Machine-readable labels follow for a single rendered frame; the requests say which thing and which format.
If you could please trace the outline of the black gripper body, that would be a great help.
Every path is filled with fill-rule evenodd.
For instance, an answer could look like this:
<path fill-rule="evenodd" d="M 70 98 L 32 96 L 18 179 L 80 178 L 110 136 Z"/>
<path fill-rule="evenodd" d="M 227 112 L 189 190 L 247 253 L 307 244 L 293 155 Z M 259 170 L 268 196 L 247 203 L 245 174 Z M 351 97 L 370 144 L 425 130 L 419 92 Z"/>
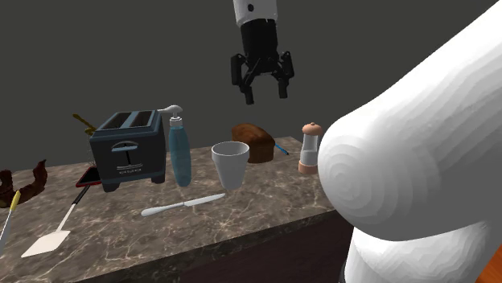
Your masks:
<path fill-rule="evenodd" d="M 276 21 L 257 18 L 244 23 L 241 27 L 241 38 L 246 58 L 246 66 L 250 73 L 257 65 L 257 74 L 271 73 L 280 75 L 278 37 Z"/>

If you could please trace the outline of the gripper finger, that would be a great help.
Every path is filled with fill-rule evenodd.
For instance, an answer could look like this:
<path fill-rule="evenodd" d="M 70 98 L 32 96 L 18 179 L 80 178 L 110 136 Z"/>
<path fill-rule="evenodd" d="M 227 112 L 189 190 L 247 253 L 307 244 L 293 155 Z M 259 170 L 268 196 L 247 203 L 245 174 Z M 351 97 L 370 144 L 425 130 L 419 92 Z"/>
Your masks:
<path fill-rule="evenodd" d="M 232 85 L 238 86 L 241 93 L 245 96 L 245 103 L 253 105 L 252 82 L 256 76 L 261 73 L 262 59 L 248 58 L 242 54 L 236 54 L 231 57 L 231 77 Z"/>
<path fill-rule="evenodd" d="M 270 75 L 278 82 L 278 95 L 281 99 L 288 97 L 287 87 L 290 79 L 294 77 L 294 67 L 289 51 L 281 55 L 268 58 L 268 69 Z"/>

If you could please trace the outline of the brown bread loaf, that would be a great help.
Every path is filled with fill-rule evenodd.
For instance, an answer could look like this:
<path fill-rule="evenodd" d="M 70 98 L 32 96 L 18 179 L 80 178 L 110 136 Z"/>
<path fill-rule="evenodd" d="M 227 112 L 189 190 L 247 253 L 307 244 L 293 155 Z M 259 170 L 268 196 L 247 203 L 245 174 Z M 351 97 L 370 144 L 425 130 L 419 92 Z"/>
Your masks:
<path fill-rule="evenodd" d="M 232 127 L 232 140 L 249 146 L 248 163 L 265 163 L 274 159 L 275 140 L 263 128 L 250 123 Z"/>

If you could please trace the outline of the peach and clear pepper mill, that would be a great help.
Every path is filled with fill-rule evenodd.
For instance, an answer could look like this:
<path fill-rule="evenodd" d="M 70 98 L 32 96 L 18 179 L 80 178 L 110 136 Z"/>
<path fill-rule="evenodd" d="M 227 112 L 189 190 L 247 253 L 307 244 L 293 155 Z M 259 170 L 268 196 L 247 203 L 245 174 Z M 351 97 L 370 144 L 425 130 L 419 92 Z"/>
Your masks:
<path fill-rule="evenodd" d="M 302 174 L 316 174 L 318 172 L 318 144 L 319 136 L 323 133 L 320 125 L 311 122 L 302 128 L 303 142 L 298 161 L 298 171 Z"/>

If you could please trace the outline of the white cup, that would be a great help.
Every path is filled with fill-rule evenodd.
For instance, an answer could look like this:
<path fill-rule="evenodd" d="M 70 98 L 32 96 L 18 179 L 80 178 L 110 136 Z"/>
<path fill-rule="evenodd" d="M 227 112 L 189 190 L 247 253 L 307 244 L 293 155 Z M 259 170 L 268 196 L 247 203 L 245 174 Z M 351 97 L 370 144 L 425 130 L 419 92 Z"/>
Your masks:
<path fill-rule="evenodd" d="M 240 141 L 217 143 L 212 147 L 212 160 L 225 190 L 235 190 L 241 187 L 249 160 L 247 144 Z"/>

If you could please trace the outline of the blue pump dispenser bottle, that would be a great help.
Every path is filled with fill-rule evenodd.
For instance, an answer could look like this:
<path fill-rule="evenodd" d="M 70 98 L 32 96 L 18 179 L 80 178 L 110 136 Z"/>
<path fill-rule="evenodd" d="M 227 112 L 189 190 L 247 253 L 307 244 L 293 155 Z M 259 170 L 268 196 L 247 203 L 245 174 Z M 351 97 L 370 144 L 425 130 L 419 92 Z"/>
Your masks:
<path fill-rule="evenodd" d="M 191 151 L 188 136 L 183 127 L 183 118 L 179 115 L 183 109 L 178 105 L 170 105 L 159 109 L 159 113 L 170 113 L 170 130 L 168 135 L 171 165 L 175 180 L 180 187 L 191 183 Z"/>

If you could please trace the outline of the dark blue toaster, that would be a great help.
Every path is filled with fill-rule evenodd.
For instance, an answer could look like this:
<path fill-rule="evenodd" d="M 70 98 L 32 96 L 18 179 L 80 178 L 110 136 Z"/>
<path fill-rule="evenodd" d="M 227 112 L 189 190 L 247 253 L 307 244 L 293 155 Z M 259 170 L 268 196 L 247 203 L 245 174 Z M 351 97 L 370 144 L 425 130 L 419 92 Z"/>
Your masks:
<path fill-rule="evenodd" d="M 141 179 L 165 182 L 167 147 L 158 111 L 115 113 L 89 143 L 103 191 L 113 192 L 121 183 Z"/>

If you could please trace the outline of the white table knife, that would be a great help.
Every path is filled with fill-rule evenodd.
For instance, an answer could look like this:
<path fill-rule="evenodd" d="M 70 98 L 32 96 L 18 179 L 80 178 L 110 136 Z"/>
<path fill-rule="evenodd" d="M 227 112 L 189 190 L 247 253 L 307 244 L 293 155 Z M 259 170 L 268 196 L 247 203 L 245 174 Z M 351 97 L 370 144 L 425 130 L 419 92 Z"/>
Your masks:
<path fill-rule="evenodd" d="M 174 209 L 174 208 L 178 208 L 178 207 L 192 207 L 192 206 L 199 205 L 202 203 L 208 203 L 213 200 L 221 199 L 223 197 L 225 197 L 225 193 L 217 194 L 217 195 L 209 195 L 209 196 L 205 196 L 202 198 L 192 199 L 192 200 L 189 200 L 186 202 L 174 203 L 174 204 L 166 205 L 166 206 L 151 207 L 151 208 L 147 208 L 147 209 L 142 210 L 141 216 L 147 217 L 150 215 L 160 213 L 162 211 L 166 211 L 166 210 L 170 210 L 170 209 Z"/>

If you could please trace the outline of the yellow brown twig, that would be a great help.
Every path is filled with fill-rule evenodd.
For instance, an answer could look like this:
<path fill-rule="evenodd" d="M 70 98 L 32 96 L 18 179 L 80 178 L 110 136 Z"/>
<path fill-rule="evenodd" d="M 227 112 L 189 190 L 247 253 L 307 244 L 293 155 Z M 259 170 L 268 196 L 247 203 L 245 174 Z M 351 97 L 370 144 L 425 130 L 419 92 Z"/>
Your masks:
<path fill-rule="evenodd" d="M 83 119 L 80 115 L 73 113 L 72 116 L 87 126 L 87 128 L 84 130 L 84 132 L 86 134 L 88 134 L 89 136 L 92 136 L 94 134 L 94 132 L 97 130 L 96 127 L 92 126 L 89 122 L 87 122 L 85 119 Z"/>

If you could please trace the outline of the red phone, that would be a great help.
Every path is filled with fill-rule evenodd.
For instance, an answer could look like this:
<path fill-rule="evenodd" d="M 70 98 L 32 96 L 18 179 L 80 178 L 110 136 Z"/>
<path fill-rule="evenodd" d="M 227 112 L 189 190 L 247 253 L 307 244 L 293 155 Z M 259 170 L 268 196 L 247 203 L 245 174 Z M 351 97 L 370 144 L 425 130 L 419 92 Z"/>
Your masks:
<path fill-rule="evenodd" d="M 98 169 L 95 166 L 90 166 L 76 183 L 76 187 L 94 186 L 101 183 L 101 178 Z"/>

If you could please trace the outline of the dark counter cabinet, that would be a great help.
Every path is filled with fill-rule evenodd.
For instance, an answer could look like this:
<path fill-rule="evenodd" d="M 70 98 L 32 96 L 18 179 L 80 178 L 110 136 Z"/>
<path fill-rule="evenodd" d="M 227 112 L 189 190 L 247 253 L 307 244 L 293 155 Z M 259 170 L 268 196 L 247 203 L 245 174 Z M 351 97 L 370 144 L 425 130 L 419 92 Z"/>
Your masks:
<path fill-rule="evenodd" d="M 352 230 L 329 211 L 79 283 L 339 283 Z"/>

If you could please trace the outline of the dark brown curved figure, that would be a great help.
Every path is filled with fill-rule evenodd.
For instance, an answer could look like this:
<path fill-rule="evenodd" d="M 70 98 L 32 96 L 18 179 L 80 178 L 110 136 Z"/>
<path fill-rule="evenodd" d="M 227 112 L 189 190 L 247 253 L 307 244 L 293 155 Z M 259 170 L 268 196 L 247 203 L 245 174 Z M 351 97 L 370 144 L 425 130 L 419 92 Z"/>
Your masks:
<path fill-rule="evenodd" d="M 25 203 L 44 191 L 47 182 L 47 170 L 45 165 L 46 159 L 38 162 L 37 166 L 32 171 L 35 180 L 19 189 L 20 197 L 18 204 Z M 0 182 L 0 208 L 9 208 L 15 195 L 12 172 L 10 170 L 1 170 Z"/>

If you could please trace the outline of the yellow-handled kitchen tool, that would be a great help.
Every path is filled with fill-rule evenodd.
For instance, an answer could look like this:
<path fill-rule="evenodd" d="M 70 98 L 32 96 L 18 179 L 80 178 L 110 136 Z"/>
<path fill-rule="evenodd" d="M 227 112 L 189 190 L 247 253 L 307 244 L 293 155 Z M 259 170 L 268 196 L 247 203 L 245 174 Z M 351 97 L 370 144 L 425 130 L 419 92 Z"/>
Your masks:
<path fill-rule="evenodd" d="M 10 226 L 11 226 L 11 219 L 14 214 L 14 211 L 19 203 L 19 199 L 21 196 L 20 191 L 16 191 L 14 198 L 11 201 L 10 208 L 9 208 L 9 214 L 6 218 L 6 221 L 4 223 L 4 227 L 2 229 L 2 234 L 0 235 L 0 256 L 3 254 L 3 250 L 5 248 L 9 233 L 10 233 Z"/>

